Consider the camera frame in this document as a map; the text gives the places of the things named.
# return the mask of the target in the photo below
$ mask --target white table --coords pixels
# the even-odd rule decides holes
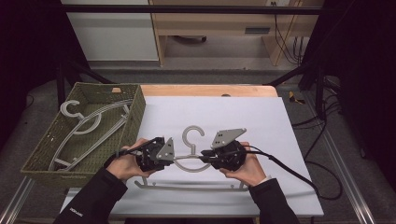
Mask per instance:
[[[216,131],[247,128],[237,138],[277,157],[297,173],[310,179],[301,151],[290,126],[289,117],[278,97],[146,97],[147,107],[139,137],[173,137],[177,156],[191,150],[181,135],[190,125],[198,125],[205,136],[191,131],[189,141],[197,145],[197,154],[209,149]],[[290,175],[263,156],[259,160],[265,172],[276,177],[288,204],[298,217],[322,216],[318,197],[302,180]],[[202,166],[198,160],[183,161],[190,168]],[[111,217],[256,217],[259,209],[245,192],[175,191],[139,189],[133,178],[128,191],[116,203]],[[228,187],[238,181],[227,179],[212,167],[201,173],[187,173],[175,165],[153,174],[148,182],[156,186]],[[65,207],[78,189],[70,189]]]

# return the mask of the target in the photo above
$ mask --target human arm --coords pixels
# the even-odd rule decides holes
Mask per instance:
[[[254,203],[259,206],[261,224],[300,223],[289,207],[277,180],[267,178],[256,155],[247,154],[245,163],[235,172],[226,169],[220,171],[226,177],[238,179],[248,186]]]
[[[139,139],[130,149],[145,143]],[[115,203],[128,189],[124,181],[133,176],[149,177],[154,171],[142,172],[135,156],[125,155],[101,168],[64,208],[54,223],[107,223]]]

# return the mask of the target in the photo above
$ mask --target green basket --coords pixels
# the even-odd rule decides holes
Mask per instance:
[[[55,151],[78,124],[77,118],[69,118],[59,112],[21,169],[22,174],[45,186],[83,187],[115,150],[123,146],[130,146],[136,141],[146,107],[140,86],[134,84],[76,83],[66,99],[66,101],[69,100],[77,100],[79,105],[69,105],[67,111],[72,114],[79,112],[84,117],[105,105],[118,101],[133,100],[133,102],[129,107],[129,116],[123,126],[70,171],[56,171],[58,168],[62,168],[62,165],[57,162],[54,171],[49,171]],[[58,158],[71,163],[74,158],[80,157],[87,151],[124,114],[122,106],[107,110],[102,114],[99,126],[92,132],[74,134],[67,141]],[[78,130],[84,131],[90,128],[94,121],[95,118],[90,119]]]

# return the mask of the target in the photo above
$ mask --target black sleeve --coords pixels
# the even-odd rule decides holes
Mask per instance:
[[[249,188],[249,191],[259,206],[261,224],[300,223],[275,178]]]
[[[102,168],[56,217],[54,223],[107,223],[114,204],[127,189],[122,181]]]

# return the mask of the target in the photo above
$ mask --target white cabinet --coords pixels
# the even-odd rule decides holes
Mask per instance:
[[[147,0],[62,0],[63,4],[147,5]],[[89,62],[158,61],[149,13],[67,13]]]

